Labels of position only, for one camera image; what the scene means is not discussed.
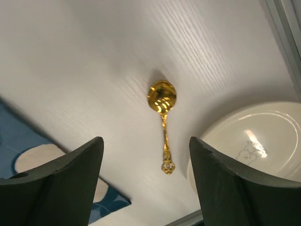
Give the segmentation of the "cream ceramic plate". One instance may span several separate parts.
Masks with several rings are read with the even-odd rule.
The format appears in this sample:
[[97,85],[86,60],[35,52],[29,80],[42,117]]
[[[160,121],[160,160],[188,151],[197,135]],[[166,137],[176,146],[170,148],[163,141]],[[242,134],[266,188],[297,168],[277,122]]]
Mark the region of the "cream ceramic plate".
[[200,139],[256,170],[301,180],[301,105],[270,102],[241,108],[214,123]]

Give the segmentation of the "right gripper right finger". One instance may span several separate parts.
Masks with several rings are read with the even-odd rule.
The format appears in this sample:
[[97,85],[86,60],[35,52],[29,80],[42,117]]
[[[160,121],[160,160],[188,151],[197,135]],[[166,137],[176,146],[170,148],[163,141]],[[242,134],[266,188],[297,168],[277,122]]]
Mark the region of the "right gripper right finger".
[[190,159],[206,226],[299,226],[301,184],[245,165],[191,137]]

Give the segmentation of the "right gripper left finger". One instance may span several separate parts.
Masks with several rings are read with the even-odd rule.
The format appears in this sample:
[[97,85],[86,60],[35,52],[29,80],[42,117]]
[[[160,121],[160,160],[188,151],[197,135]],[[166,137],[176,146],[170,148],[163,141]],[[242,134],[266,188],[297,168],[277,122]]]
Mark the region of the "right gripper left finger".
[[104,152],[102,137],[0,180],[2,226],[86,226]]

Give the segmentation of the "blue cartoon mouse placemat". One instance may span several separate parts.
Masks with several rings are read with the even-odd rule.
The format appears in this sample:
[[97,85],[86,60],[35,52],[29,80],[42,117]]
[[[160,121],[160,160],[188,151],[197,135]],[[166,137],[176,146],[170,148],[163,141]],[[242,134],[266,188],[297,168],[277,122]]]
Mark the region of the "blue cartoon mouse placemat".
[[[9,178],[65,155],[56,144],[42,136],[16,116],[4,103],[0,104],[0,176]],[[116,188],[98,179],[89,217],[92,224],[131,205]]]

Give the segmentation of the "gold ornate spoon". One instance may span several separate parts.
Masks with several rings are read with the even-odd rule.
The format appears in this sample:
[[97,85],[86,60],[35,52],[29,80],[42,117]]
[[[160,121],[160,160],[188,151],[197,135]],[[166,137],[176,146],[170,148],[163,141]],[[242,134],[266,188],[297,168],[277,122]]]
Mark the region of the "gold ornate spoon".
[[169,148],[166,122],[168,112],[173,109],[176,103],[176,90],[169,81],[158,80],[150,87],[147,94],[147,101],[150,108],[161,117],[164,136],[163,163],[161,169],[165,174],[171,175],[175,170],[175,164],[172,161]]

